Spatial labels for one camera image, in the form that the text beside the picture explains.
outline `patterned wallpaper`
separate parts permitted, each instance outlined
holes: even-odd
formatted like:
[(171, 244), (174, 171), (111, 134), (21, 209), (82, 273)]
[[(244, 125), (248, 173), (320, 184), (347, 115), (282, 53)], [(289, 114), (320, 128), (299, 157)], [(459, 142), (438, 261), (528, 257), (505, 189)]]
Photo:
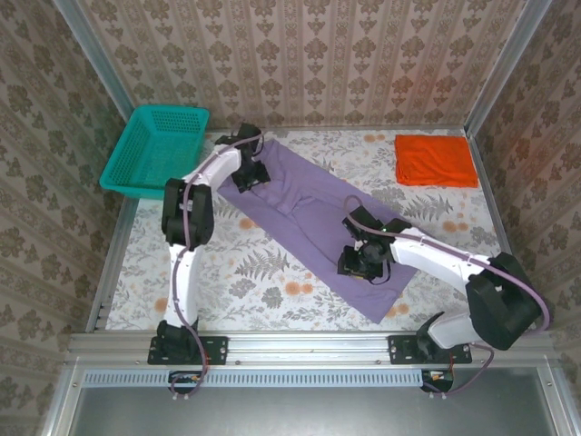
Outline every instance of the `patterned wallpaper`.
[(477, 140), (581, 400), (581, 2), (553, 2)]
[(33, 434), (120, 207), (98, 185), (123, 128), (50, 1), (0, 1), (0, 434)]
[(463, 124), (525, 0), (80, 0), (134, 105), (211, 127)]

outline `orange cloth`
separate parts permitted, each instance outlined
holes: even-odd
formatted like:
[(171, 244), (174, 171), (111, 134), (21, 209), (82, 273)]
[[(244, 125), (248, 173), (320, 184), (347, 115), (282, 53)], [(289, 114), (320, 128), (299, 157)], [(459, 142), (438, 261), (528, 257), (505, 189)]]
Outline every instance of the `orange cloth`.
[(396, 156), (398, 183), (478, 187), (465, 138), (398, 134)]

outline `purple cable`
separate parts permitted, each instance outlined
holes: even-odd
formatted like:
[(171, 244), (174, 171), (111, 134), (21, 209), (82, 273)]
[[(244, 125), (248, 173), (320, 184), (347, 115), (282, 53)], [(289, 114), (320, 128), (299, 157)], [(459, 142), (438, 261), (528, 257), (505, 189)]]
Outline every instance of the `purple cable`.
[(359, 206), (362, 206), (363, 202), (356, 195), (348, 195), (345, 198), (345, 202), (343, 203), (343, 208), (345, 209), (345, 213), (347, 214), (347, 219), (349, 221), (351, 221), (353, 223), (353, 225), (359, 227), (361, 230), (364, 230), (365, 232), (372, 233), (372, 234), (378, 234), (379, 236), (388, 236), (388, 237), (393, 237), (396, 239), (409, 239), (411, 241), (416, 241), (418, 243), (426, 244), (432, 248), (435, 248), (436, 250), (440, 250), (443, 253), (451, 254), (452, 256), (457, 257), (462, 261), (465, 261), (468, 263), (474, 263), (476, 266), (484, 268), (485, 270), (489, 270), (490, 272), (496, 274), (497, 276), (502, 277), (503, 279), (508, 280), (509, 282), (512, 282), (513, 284), (518, 286), (520, 289), (525, 291), (528, 295), (530, 295), (533, 298), (533, 300), (535, 300), (535, 302), (538, 304), (538, 306), (541, 308), (541, 312), (543, 313), (542, 325), (540, 327), (536, 328), (534, 331), (532, 331), (530, 333), (525, 333), (525, 334), (540, 333), (540, 332), (543, 332), (547, 329), (548, 324), (549, 324), (549, 319), (550, 319), (549, 314), (548, 314), (547, 305), (545, 304), (545, 302), (543, 302), (543, 299), (535, 292), (535, 290), (533, 290), (526, 283), (521, 282), (518, 278), (513, 277), (512, 275), (507, 274), (506, 272), (501, 271), (492, 265), (489, 265), (489, 264), (484, 263), (478, 259), (473, 258), (471, 254), (458, 253), (455, 250), (452, 250), (449, 247), (447, 247), (446, 245), (443, 245), (441, 243), (436, 243), (434, 241), (422, 238), (422, 237), (417, 236), (415, 234), (381, 232), (379, 230), (375, 230), (375, 229), (372, 229), (370, 227), (367, 227), (367, 226), (357, 222), (351, 216), (351, 212), (349, 212), (349, 207), (348, 207), (349, 200), (357, 201)]
[[(200, 386), (202, 386), (203, 379), (205, 378), (206, 373), (208, 372), (208, 358), (206, 356), (206, 351), (203, 349), (203, 345), (202, 345), (202, 341), (200, 340), (200, 336), (198, 336), (198, 333), (193, 329), (193, 327), (191, 327), (191, 325), (184, 318), (183, 313), (182, 313), (182, 309), (180, 309), (180, 305), (179, 305), (180, 301), (178, 299), (178, 294), (177, 294), (178, 268), (180, 267), (180, 263), (182, 263), (183, 255), (186, 252), (188, 252), (190, 250), (190, 247), (192, 246), (192, 242), (190, 241), (190, 222), (188, 220), (188, 204), (187, 204), (188, 198), (190, 195), (190, 189), (192, 188), (193, 183), (200, 177), (200, 174), (203, 173), (206, 169), (208, 169), (210, 164), (212, 162), (214, 162), (222, 154), (226, 153), (228, 150), (231, 150), (232, 148), (234, 148), (238, 145), (251, 143), (252, 141), (256, 141), (257, 139), (260, 139), (261, 137), (263, 137), (263, 135), (259, 134), (259, 135), (253, 136), (252, 138), (241, 139), (240, 141), (238, 141), (234, 144), (230, 144), (227, 147), (222, 148), (219, 152), (214, 153), (210, 159), (208, 159), (205, 163), (202, 164), (202, 167), (200, 169), (196, 170), (196, 172), (192, 175), (190, 180), (188, 180), (188, 183), (185, 186), (185, 190), (183, 191), (183, 198), (185, 199), (185, 202), (186, 202), (186, 204), (183, 206), (183, 229), (184, 229), (184, 233), (185, 233), (185, 248), (183, 248), (183, 250), (181, 250), (179, 252), (178, 257), (175, 260), (175, 265), (173, 266), (173, 271), (172, 271), (172, 300), (173, 300), (173, 308), (175, 309), (175, 312), (177, 313), (178, 318), (180, 318), (180, 321), (182, 322), (184, 327), (193, 336), (193, 339), (196, 341), (196, 344), (198, 345), (198, 349), (200, 350), (200, 353), (202, 354), (202, 373), (200, 374), (200, 379), (198, 379), (198, 382), (196, 383), (196, 385), (189, 392), (190, 395), (196, 393), (198, 391), (198, 389), (200, 389)], [(174, 385), (175, 385), (175, 382), (173, 382), (171, 384), (170, 391), (172, 392), (173, 395), (178, 395), (178, 393), (174, 389)]]
[(484, 365), (482, 365), (482, 367), (478, 370), (478, 372), (476, 374), (474, 374), (474, 377), (472, 377), (470, 380), (468, 380), (466, 383), (464, 383), (459, 388), (453, 389), (452, 391), (448, 391), (448, 392), (442, 392), (436, 386), (434, 386), (433, 384), (430, 384), (426, 381), (424, 381), (424, 386), (430, 388), (433, 391), (433, 393), (435, 393), (436, 395), (439, 395), (440, 397), (461, 393), (462, 391), (467, 389), (468, 386), (470, 386), (473, 382), (475, 382), (476, 379), (482, 374), (482, 372), (484, 372), (488, 368), (488, 366), (490, 366), (490, 363), (492, 363), (492, 361), (494, 359), (494, 349), (492, 349), (491, 347), (487, 347), (486, 345), (479, 345), (477, 343), (472, 343), (471, 345), (474, 348), (479, 348), (480, 350), (486, 350), (487, 352), (490, 353), (487, 361), (484, 363)]

